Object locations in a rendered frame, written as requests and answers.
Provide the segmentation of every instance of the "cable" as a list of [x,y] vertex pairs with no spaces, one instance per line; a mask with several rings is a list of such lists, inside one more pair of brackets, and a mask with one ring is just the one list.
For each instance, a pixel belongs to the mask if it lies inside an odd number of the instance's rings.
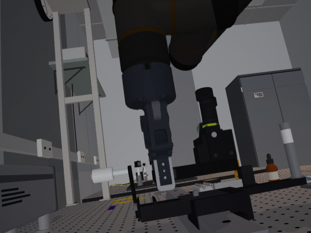
[[[127,199],[131,199],[131,200],[116,203],[116,201],[127,200]],[[128,203],[128,202],[131,202],[131,201],[133,201],[133,198],[125,197],[125,198],[123,198],[123,199],[114,200],[114,201],[112,201],[111,203],[112,203],[112,204],[123,204],[123,203]]]
[[123,184],[123,185],[121,185],[121,184],[114,184],[114,185],[124,186],[124,185],[129,185],[129,184],[130,184],[130,182],[129,182],[129,183],[126,183],[126,184]]

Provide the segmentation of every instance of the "cabinet door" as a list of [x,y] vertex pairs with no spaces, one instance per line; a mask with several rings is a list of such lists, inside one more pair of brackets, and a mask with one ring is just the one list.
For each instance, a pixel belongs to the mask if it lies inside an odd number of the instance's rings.
[[311,101],[302,71],[273,74],[283,119],[288,122],[299,165],[311,164]]
[[279,169],[288,168],[279,128],[283,121],[272,75],[243,77],[240,82],[259,166],[267,166],[269,153]]

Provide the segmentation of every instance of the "metal cabinet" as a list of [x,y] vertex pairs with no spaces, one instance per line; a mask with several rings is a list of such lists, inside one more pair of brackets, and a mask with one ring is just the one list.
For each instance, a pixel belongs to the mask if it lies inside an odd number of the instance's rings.
[[301,69],[237,76],[227,98],[242,165],[288,168],[279,124],[289,122],[300,165],[311,164],[311,101]]

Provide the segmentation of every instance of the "dropper bottle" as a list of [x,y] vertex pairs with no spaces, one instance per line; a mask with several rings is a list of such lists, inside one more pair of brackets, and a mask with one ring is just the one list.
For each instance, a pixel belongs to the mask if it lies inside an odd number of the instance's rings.
[[269,182],[280,180],[277,166],[273,163],[273,159],[271,158],[271,154],[267,154],[267,176]]

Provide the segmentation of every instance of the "power outlet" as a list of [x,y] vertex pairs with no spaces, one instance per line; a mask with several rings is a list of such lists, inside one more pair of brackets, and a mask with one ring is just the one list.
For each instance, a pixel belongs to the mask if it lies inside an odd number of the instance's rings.
[[37,139],[37,153],[38,157],[53,158],[52,142],[44,139]]
[[85,155],[84,155],[84,152],[78,151],[77,154],[78,154],[78,162],[79,162],[79,163],[85,163]]
[[99,165],[99,157],[98,156],[94,156],[94,164]]

